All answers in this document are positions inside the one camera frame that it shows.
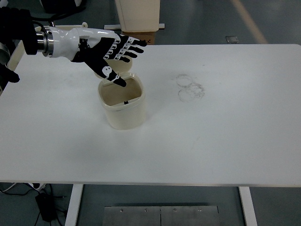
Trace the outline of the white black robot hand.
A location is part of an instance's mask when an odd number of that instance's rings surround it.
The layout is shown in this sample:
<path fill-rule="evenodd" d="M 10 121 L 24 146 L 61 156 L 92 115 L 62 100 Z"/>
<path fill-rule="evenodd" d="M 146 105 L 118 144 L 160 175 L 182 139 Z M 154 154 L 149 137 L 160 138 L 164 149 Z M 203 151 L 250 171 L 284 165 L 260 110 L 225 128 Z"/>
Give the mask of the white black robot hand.
<path fill-rule="evenodd" d="M 136 47 L 147 46 L 145 40 L 127 35 L 118 35 L 113 31 L 75 27 L 70 30 L 58 27 L 45 27 L 46 47 L 43 55 L 46 57 L 65 57 L 74 62 L 85 62 L 101 78 L 121 87 L 127 83 L 105 61 L 129 63 L 130 58 L 137 58 L 135 53 L 144 50 Z"/>

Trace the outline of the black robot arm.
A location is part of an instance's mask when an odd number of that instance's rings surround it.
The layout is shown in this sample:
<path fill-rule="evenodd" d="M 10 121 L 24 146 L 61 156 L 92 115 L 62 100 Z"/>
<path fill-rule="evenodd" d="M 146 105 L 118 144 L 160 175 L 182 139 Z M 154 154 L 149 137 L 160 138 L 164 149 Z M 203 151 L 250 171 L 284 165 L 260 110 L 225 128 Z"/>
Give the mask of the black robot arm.
<path fill-rule="evenodd" d="M 114 31 L 72 28 L 69 31 L 52 26 L 34 27 L 36 22 L 26 9 L 0 9 L 0 88 L 19 82 L 17 73 L 7 64 L 15 50 L 14 41 L 23 42 L 26 54 L 42 52 L 46 57 L 65 57 L 75 63 L 85 63 L 97 75 L 121 87 L 127 83 L 114 72 L 107 60 L 128 63 L 143 53 L 146 41 L 116 34 Z"/>

